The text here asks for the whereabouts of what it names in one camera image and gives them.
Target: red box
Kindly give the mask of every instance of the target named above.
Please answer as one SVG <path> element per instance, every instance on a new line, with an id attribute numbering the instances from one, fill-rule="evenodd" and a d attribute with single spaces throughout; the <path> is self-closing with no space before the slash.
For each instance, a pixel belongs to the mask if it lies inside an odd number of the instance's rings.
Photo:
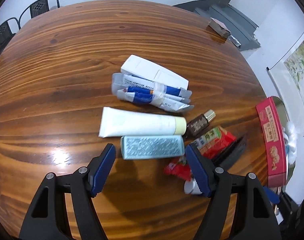
<path id="1" fill-rule="evenodd" d="M 272 97 L 259 103 L 256 108 L 265 138 L 268 161 L 268 187 L 280 187 L 286 184 L 287 164 L 278 112 Z"/>

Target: blue and white package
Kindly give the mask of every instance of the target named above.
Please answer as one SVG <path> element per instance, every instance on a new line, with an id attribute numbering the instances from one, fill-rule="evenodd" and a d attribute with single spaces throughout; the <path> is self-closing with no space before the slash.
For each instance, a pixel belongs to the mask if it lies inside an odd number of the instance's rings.
<path id="1" fill-rule="evenodd" d="M 150 104 L 173 113 L 186 112 L 194 108 L 193 105 L 166 98 L 164 93 L 155 93 L 155 91 L 153 91 L 153 94 L 146 94 L 140 92 L 127 92 L 127 88 L 125 88 L 118 90 L 116 96 L 120 100 L 141 105 Z"/>
<path id="2" fill-rule="evenodd" d="M 185 89 L 178 89 L 174 87 L 169 87 L 164 84 L 153 82 L 144 78 L 139 78 L 123 73 L 114 73 L 112 75 L 112 93 L 113 95 L 116 95 L 116 92 L 120 89 L 124 89 L 127 87 L 139 87 L 139 88 L 145 88 L 149 90 L 157 90 L 162 91 L 165 94 L 170 94 L 177 97 L 182 98 L 190 98 L 192 95 L 192 91 L 185 90 Z"/>
<path id="3" fill-rule="evenodd" d="M 125 160 L 183 156 L 184 141 L 181 135 L 123 136 L 121 153 Z"/>
<path id="4" fill-rule="evenodd" d="M 139 88 L 139 87 L 128 87 L 128 88 L 124 88 L 123 91 L 125 92 L 139 92 L 139 93 L 144 93 L 144 94 L 155 94 L 156 91 L 155 90 L 150 90 L 150 89 L 146 89 L 146 88 Z M 175 101 L 179 101 L 185 104 L 188 104 L 191 102 L 191 100 L 189 98 L 182 98 L 182 97 L 177 97 L 174 95 L 170 95 L 170 94 L 165 94 L 164 97 L 166 98 L 170 98 L 173 99 Z"/>

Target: chair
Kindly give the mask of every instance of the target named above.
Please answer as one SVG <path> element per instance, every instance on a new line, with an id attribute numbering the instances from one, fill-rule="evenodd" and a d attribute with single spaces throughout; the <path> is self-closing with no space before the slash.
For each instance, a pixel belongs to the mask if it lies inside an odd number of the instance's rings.
<path id="1" fill-rule="evenodd" d="M 56 0 L 56 3 L 57 3 L 57 7 L 60 8 L 60 3 L 58 0 Z M 20 28 L 21 28 L 21 18 L 28 8 L 30 8 L 31 18 L 34 18 L 42 13 L 50 11 L 48 6 L 48 0 L 37 0 L 22 12 L 21 16 L 18 19 Z"/>
<path id="2" fill-rule="evenodd" d="M 15 33 L 12 33 L 10 26 L 8 25 L 8 21 L 14 19 L 18 25 L 18 29 L 20 29 L 20 25 L 18 20 L 15 17 L 7 19 L 0 25 L 0 55 L 2 51 L 5 49 L 10 40 L 14 37 Z"/>

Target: white box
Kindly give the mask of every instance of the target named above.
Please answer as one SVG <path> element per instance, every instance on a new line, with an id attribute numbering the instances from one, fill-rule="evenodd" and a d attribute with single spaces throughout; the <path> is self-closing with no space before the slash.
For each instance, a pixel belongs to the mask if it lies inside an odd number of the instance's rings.
<path id="1" fill-rule="evenodd" d="M 188 89 L 189 81 L 185 78 L 165 67 L 135 55 L 129 56 L 123 63 L 121 72 L 159 82 L 170 87 Z"/>

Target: silver bolt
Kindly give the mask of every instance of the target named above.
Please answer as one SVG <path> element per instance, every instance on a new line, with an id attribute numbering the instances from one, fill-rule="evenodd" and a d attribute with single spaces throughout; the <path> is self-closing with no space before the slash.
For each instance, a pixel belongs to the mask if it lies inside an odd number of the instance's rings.
<path id="1" fill-rule="evenodd" d="M 254 173 L 252 173 L 252 172 L 249 173 L 249 178 L 250 179 L 255 179 L 256 177 L 257 176 Z"/>
<path id="2" fill-rule="evenodd" d="M 85 173 L 85 172 L 87 172 L 87 167 L 81 167 L 81 168 L 79 168 L 79 173 Z"/>
<path id="3" fill-rule="evenodd" d="M 216 167 L 215 172 L 221 174 L 224 172 L 224 169 L 222 169 L 221 167 Z"/>
<path id="4" fill-rule="evenodd" d="M 47 175 L 46 175 L 46 178 L 47 179 L 52 179 L 54 177 L 54 174 L 53 173 L 48 173 Z"/>

